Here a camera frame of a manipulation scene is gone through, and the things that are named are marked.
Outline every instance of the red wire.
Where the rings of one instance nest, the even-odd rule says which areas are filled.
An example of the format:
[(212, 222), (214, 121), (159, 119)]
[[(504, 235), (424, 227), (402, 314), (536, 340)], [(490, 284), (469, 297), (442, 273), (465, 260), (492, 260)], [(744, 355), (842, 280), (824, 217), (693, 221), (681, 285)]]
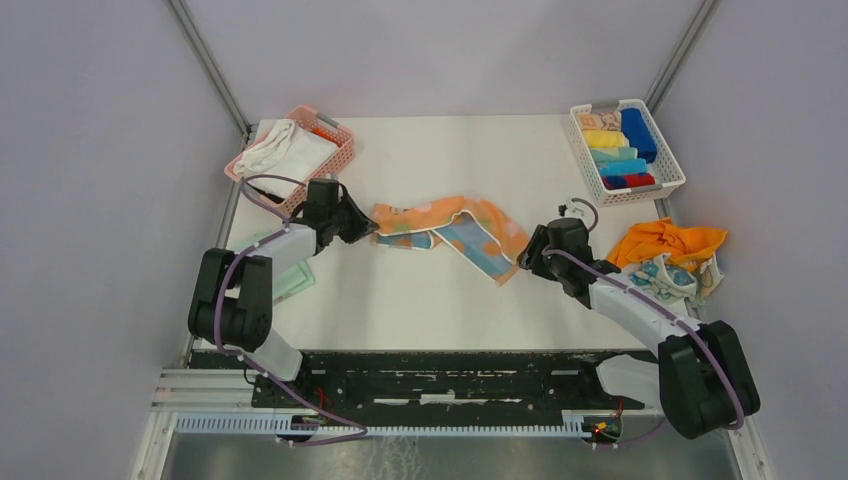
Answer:
[(612, 417), (613, 421), (621, 418), (622, 413), (624, 413), (624, 400), (618, 397), (618, 410), (615, 411), (615, 416)]

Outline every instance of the gray wall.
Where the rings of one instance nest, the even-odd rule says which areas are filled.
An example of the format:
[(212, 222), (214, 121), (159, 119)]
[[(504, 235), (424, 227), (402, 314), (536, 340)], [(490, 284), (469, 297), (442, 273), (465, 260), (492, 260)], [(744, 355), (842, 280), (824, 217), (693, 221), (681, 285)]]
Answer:
[(660, 110), (686, 224), (730, 230), (710, 314), (737, 328), (781, 479), (844, 478), (848, 3), (724, 2)]
[(161, 0), (2, 2), (0, 65), (0, 478), (125, 478), (238, 136)]
[(251, 121), (556, 113), (648, 91), (699, 0), (189, 0)]

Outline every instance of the white basket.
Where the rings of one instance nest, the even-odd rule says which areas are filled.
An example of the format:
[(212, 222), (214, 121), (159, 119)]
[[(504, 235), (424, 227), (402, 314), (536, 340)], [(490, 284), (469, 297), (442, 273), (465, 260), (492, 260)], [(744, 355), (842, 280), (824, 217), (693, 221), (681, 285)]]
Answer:
[(586, 139), (580, 131), (577, 123), (577, 115), (582, 113), (591, 113), (592, 105), (578, 105), (571, 107), (571, 115), (568, 122), (568, 141), (571, 143), (571, 149), (574, 151), (574, 156), (577, 157), (577, 162), (580, 164), (580, 170), (583, 172), (583, 178), (586, 180), (586, 186), (592, 192), (595, 205), (599, 207), (608, 207), (611, 205), (623, 205), (625, 203), (643, 202), (646, 200), (657, 200), (666, 198), (671, 195), (675, 188), (683, 185), (686, 182), (686, 176), (683, 175), (683, 170), (677, 164), (674, 155), (665, 143), (665, 139), (660, 133), (657, 124), (654, 123), (654, 118), (645, 106), (645, 102), (639, 99), (620, 100), (618, 106), (610, 105), (609, 108), (595, 107), (596, 111), (611, 111), (621, 110), (623, 108), (638, 108), (642, 112), (642, 120), (651, 131), (651, 137), (657, 144), (657, 158), (653, 163), (648, 164), (648, 173), (650, 173), (657, 181), (655, 185), (647, 185), (644, 187), (622, 188), (619, 190), (607, 190), (604, 187), (604, 182), (601, 180), (601, 174), (598, 173), (598, 167), (592, 160), (592, 154), (589, 152), (589, 146), (586, 144)]

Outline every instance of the orange towel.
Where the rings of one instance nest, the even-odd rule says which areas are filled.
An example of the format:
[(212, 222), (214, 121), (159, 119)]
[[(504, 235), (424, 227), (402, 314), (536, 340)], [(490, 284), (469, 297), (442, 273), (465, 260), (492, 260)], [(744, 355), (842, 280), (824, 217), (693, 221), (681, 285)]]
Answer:
[(713, 256), (726, 236), (727, 230), (718, 228), (680, 228), (666, 217), (630, 227), (607, 260), (621, 268), (661, 253), (670, 253), (669, 263), (693, 272), (701, 262)]

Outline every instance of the yellow towel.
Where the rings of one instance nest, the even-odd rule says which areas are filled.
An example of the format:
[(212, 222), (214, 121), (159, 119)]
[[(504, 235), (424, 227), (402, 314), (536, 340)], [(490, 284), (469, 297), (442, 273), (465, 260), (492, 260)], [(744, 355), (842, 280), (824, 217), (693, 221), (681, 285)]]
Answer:
[(727, 230), (719, 228), (680, 228), (666, 217), (630, 227), (607, 260), (620, 268), (670, 253), (669, 263), (693, 272), (701, 262), (713, 256), (726, 236)]
[(606, 130), (583, 130), (589, 148), (629, 147), (630, 141), (621, 132)]

